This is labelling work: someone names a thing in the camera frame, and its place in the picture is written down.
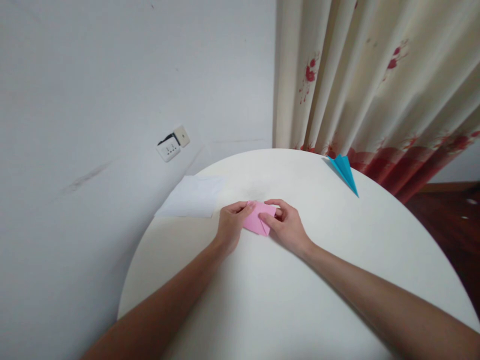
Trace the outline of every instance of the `curtain fold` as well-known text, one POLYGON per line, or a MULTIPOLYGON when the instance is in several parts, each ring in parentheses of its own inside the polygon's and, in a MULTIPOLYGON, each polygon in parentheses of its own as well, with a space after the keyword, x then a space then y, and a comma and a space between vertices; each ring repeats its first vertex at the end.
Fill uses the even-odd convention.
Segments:
POLYGON ((276 147, 347 155, 406 202, 480 137, 480 1, 285 1, 282 16, 276 147))

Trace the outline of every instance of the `blue paper airplane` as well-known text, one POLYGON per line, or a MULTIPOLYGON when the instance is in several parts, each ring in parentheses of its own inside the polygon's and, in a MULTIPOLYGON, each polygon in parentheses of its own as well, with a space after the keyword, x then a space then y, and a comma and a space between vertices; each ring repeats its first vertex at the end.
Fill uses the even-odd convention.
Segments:
POLYGON ((347 156, 338 155, 335 160, 333 160, 330 156, 328 156, 331 163, 341 175, 343 180, 348 184, 350 189, 355 193, 355 195, 359 196, 357 192, 357 187, 355 186, 354 176, 352 175, 352 169, 350 168, 349 158, 347 156))

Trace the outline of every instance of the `wall switch plate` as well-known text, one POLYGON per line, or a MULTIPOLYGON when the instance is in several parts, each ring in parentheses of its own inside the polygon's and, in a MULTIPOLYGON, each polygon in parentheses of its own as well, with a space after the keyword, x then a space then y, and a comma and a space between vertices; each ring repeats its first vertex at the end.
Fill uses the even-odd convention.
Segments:
POLYGON ((168 163, 180 152, 180 146, 175 136, 172 136, 158 144, 156 151, 160 154, 161 158, 168 163))
POLYGON ((185 131, 185 128, 182 126, 177 127, 173 133, 176 136, 176 139, 180 143, 181 147, 184 148, 190 143, 190 138, 185 131))

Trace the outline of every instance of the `white round table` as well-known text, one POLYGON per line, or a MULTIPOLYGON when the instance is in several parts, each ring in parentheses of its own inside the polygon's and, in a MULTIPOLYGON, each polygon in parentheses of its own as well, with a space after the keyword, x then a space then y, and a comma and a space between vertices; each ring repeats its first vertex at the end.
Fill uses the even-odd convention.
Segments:
MULTIPOLYGON (((160 288, 214 237, 221 207, 284 199, 311 239, 335 255, 480 324, 449 261, 395 197, 353 170, 360 198, 320 155, 266 149, 198 173, 225 176, 212 218, 155 217, 136 250, 118 318, 160 288)), ((308 266, 271 238, 243 229, 170 347, 172 359, 385 359, 392 355, 308 266)))

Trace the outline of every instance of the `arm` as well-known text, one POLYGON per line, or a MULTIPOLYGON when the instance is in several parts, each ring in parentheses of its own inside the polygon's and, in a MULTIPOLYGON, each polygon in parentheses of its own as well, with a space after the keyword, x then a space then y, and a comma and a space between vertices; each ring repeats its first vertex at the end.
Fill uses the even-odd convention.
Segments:
POLYGON ((244 219, 254 207, 245 201, 222 208, 210 245, 117 321, 82 359, 158 359, 219 266, 237 247, 244 219))
POLYGON ((414 359, 480 359, 480 334, 429 302, 315 245, 298 211, 283 200, 260 218, 278 242, 341 293, 401 355, 414 359))

